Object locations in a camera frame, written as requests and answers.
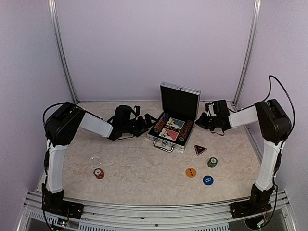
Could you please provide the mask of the aluminium poker set case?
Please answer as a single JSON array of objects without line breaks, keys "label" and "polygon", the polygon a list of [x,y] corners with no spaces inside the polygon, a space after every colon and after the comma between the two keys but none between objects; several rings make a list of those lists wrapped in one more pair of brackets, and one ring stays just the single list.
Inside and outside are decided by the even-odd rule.
[{"label": "aluminium poker set case", "polygon": [[[168,113],[171,118],[182,120],[184,122],[186,122],[187,120],[191,120],[194,121],[195,125],[195,121],[198,116],[199,101],[201,96],[200,90],[172,83],[162,82],[160,84],[160,92],[163,111],[159,116],[158,120],[163,113]],[[159,133],[155,133],[155,125],[156,124],[154,124],[150,131],[147,133],[147,138],[153,141],[154,148],[160,149],[168,153],[172,152],[174,149],[178,149],[181,151],[185,150],[193,128],[188,137],[188,140],[181,142],[179,141],[178,137],[175,141],[160,137],[159,134],[162,130]],[[179,129],[167,126],[166,123],[163,128],[177,130],[178,132],[181,131]]]}]

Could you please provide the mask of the red poker chip stack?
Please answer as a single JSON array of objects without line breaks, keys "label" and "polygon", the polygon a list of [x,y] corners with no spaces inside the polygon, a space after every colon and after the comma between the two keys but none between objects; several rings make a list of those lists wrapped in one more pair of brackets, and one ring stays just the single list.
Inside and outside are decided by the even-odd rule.
[{"label": "red poker chip stack", "polygon": [[93,174],[97,179],[103,179],[104,178],[104,171],[101,168],[96,168],[94,170]]}]

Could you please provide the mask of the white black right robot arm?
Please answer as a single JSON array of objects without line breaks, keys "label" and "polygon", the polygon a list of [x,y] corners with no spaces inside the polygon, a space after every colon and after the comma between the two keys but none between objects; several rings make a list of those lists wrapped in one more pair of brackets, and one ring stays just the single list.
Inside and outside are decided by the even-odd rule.
[{"label": "white black right robot arm", "polygon": [[231,204],[233,217],[271,210],[270,197],[273,192],[278,191],[276,173],[281,164],[285,143],[294,130],[295,119],[294,109],[292,118],[289,118],[279,102],[269,96],[237,112],[228,108],[226,100],[206,103],[205,112],[196,121],[201,128],[211,133],[220,128],[220,135],[224,136],[229,129],[257,122],[264,141],[260,172],[252,186],[250,198]]}]

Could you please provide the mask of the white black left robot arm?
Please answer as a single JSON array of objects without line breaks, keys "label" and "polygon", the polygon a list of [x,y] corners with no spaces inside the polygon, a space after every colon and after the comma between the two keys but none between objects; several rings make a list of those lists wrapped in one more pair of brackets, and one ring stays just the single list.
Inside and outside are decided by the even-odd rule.
[{"label": "white black left robot arm", "polygon": [[116,141],[123,139],[124,134],[139,137],[148,131],[157,119],[149,114],[141,116],[139,106],[120,105],[108,120],[70,102],[57,103],[57,107],[58,109],[49,118],[43,118],[47,150],[44,159],[45,181],[42,184],[42,209],[62,214],[72,206],[81,207],[80,204],[66,202],[63,199],[62,184],[65,153],[78,129],[84,129]]}]

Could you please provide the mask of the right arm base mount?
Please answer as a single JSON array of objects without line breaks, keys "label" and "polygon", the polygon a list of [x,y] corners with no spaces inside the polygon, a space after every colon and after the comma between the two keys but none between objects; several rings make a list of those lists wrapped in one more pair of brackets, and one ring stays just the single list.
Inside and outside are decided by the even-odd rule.
[{"label": "right arm base mount", "polygon": [[253,212],[250,210],[250,203],[248,200],[231,203],[230,210],[233,219],[253,215]]}]

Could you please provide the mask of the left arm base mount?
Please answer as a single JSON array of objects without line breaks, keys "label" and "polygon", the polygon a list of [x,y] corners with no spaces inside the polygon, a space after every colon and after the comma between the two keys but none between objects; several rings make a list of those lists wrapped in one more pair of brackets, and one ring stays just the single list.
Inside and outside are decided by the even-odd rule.
[{"label": "left arm base mount", "polygon": [[81,219],[84,205],[81,203],[62,200],[57,204],[43,202],[42,210],[52,214],[60,215],[67,218]]}]

